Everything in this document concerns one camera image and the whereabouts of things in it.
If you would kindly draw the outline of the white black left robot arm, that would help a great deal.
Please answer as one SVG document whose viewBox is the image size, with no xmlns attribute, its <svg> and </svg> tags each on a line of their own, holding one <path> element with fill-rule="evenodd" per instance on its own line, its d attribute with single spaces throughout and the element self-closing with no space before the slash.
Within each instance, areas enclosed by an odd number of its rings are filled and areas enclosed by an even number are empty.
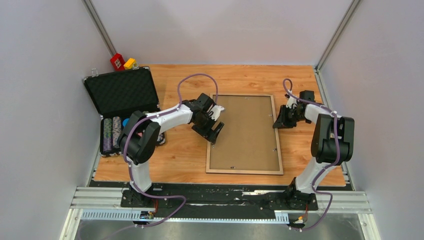
<svg viewBox="0 0 424 240">
<path fill-rule="evenodd" d="M 163 111 L 142 113 L 135 111 L 118 137 L 124 162 L 128 165 L 129 184 L 134 200 L 140 206 L 149 206 L 153 201 L 149 159 L 153 156 L 159 136 L 180 125 L 191 125 L 201 137 L 215 144 L 224 127 L 218 119 L 225 108 L 202 93 L 198 98 L 182 100 Z"/>
</svg>

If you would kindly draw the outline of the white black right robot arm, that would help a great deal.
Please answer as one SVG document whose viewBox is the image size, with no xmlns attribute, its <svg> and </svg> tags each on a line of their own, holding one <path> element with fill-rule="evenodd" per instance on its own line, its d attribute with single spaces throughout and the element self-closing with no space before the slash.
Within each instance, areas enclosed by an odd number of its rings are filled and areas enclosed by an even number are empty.
<svg viewBox="0 0 424 240">
<path fill-rule="evenodd" d="M 318 184 L 330 171 L 352 158 L 355 121 L 315 102 L 313 91 L 301 91 L 299 97 L 289 91 L 285 96 L 288 101 L 281 105 L 274 129 L 292 129 L 302 121 L 315 125 L 310 147 L 312 158 L 284 191 L 286 204 L 298 209 L 312 202 Z"/>
</svg>

